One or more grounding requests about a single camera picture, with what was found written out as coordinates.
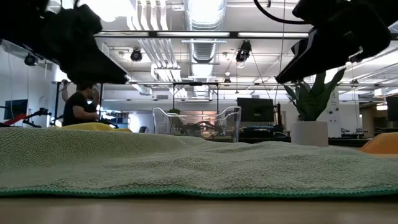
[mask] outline black cable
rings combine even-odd
[[[76,9],[77,8],[77,4],[79,3],[79,0],[75,0],[75,3],[73,5],[73,8]]]
[[[266,15],[268,18],[272,19],[273,21],[276,22],[281,22],[284,24],[292,24],[292,25],[308,25],[309,23],[305,22],[305,21],[290,21],[290,20],[285,20],[285,19],[281,19],[278,18],[274,15],[272,15],[271,13],[267,12],[259,3],[258,0],[254,0],[255,5],[257,6],[257,8],[264,14]]]

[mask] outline wooden table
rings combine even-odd
[[[396,202],[0,198],[0,223],[398,223]]]

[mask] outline clear plastic bin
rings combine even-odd
[[[154,108],[156,134],[194,136],[210,141],[238,142],[241,107],[230,106],[220,114],[178,115]]]

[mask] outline black monitor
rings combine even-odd
[[[22,113],[26,114],[26,111],[27,100],[7,100],[6,109],[4,110],[4,120],[12,119]]]
[[[398,97],[387,97],[387,116],[389,121],[398,121]]]
[[[274,122],[274,102],[269,99],[238,98],[242,122]]]

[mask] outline yellow cloth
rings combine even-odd
[[[369,154],[398,154],[398,133],[379,134],[360,150]]]
[[[127,129],[127,128],[114,129],[114,128],[111,128],[107,124],[101,124],[101,123],[74,124],[74,125],[62,127],[62,129],[88,130],[88,131],[121,131],[121,132],[128,132],[128,133],[132,132],[130,129]]]

